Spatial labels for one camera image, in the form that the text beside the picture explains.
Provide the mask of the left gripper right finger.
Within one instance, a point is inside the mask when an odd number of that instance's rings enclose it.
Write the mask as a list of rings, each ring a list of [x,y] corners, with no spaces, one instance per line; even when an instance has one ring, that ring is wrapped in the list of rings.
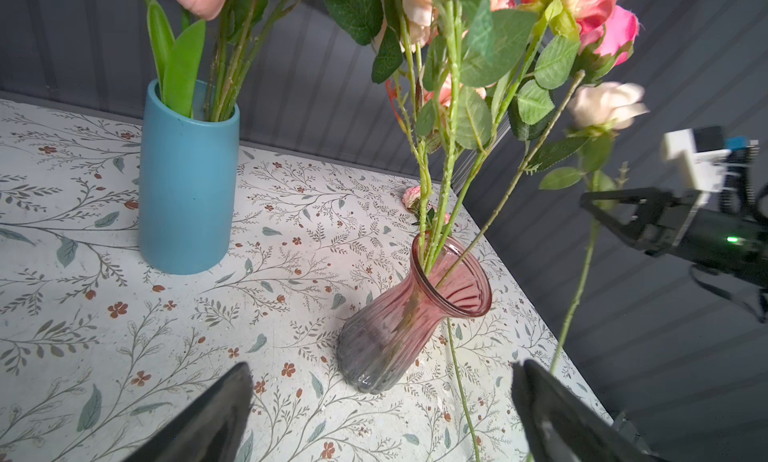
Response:
[[[535,461],[649,461],[536,361],[513,365],[512,400]]]

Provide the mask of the pink glass vase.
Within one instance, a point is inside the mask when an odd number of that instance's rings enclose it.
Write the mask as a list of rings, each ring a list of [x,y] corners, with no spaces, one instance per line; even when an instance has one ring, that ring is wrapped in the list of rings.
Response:
[[[396,385],[416,361],[446,316],[485,316],[492,302],[488,277],[465,247],[449,237],[435,266],[426,274],[418,258],[418,240],[410,251],[410,271],[343,325],[336,348],[345,381],[367,394]]]

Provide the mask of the pale cream rose stem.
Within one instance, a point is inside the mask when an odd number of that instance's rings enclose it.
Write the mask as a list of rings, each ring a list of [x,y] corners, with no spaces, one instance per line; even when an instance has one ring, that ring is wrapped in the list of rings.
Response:
[[[618,133],[629,128],[634,120],[649,112],[643,102],[645,89],[634,83],[603,82],[576,90],[567,109],[573,117],[575,135],[585,143],[577,151],[578,165],[571,170],[574,182],[582,181],[586,192],[606,192],[621,188],[626,182],[627,167],[622,167],[617,180],[608,177],[603,167],[610,160]],[[579,281],[562,322],[558,343],[549,371],[555,373],[574,315],[581,303],[601,225],[593,220]]]

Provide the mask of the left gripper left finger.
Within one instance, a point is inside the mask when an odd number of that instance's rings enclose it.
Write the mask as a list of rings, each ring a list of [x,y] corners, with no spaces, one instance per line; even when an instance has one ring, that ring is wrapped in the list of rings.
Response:
[[[251,399],[251,371],[247,363],[240,362],[126,460],[233,461],[246,429]]]

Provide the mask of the teal ceramic vase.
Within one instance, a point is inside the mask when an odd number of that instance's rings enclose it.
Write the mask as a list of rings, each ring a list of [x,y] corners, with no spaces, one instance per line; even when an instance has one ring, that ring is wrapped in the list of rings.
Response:
[[[183,117],[147,89],[139,160],[138,245],[154,269],[207,271],[227,254],[239,156],[240,111],[224,122]]]

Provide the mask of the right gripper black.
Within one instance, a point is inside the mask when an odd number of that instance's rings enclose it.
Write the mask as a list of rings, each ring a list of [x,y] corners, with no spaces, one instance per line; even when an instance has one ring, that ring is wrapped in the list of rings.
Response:
[[[690,194],[658,188],[587,192],[580,207],[624,245],[649,256],[672,255],[767,286],[767,226],[707,209],[691,212]]]

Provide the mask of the pink peony stem with bud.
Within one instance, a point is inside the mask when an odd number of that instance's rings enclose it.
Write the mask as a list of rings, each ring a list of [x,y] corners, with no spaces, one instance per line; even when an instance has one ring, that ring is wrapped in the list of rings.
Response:
[[[436,269],[468,188],[456,165],[473,154],[473,180],[517,90],[518,65],[538,13],[512,0],[381,0],[377,62],[419,169],[418,261]]]

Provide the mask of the coral pink rose stem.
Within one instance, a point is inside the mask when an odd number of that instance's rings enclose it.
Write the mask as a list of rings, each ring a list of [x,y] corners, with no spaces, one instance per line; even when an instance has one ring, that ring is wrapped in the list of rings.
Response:
[[[555,84],[543,85],[533,62],[546,32],[563,38],[565,55],[548,59],[571,68],[575,46],[607,28],[616,0],[434,0],[427,60],[422,62],[423,105],[417,130],[428,128],[428,155],[445,153],[443,181],[434,218],[427,217],[427,257],[432,270],[450,234],[457,211],[447,209],[454,167],[461,151],[474,151],[476,176],[497,136],[503,113],[519,91],[532,93],[542,108],[526,118],[542,121],[553,104]]]

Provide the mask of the pink tulip stem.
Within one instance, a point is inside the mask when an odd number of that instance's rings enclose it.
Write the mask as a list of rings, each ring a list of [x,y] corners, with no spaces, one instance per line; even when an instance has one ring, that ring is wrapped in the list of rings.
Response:
[[[170,21],[157,0],[144,0],[147,30],[157,73],[161,102],[172,112],[191,118],[197,76],[202,60],[206,23],[214,20],[227,0],[175,0],[184,14],[198,17],[191,23],[185,19],[182,32],[176,36]]]

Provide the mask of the cream peony stem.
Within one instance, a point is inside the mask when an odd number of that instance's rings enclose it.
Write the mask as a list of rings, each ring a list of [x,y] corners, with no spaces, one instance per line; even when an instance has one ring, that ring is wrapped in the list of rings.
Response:
[[[432,193],[427,137],[417,131],[423,105],[422,49],[432,36],[434,0],[323,0],[336,24],[375,52],[371,80],[383,84],[398,125],[419,167],[419,261],[427,257],[427,211]]]

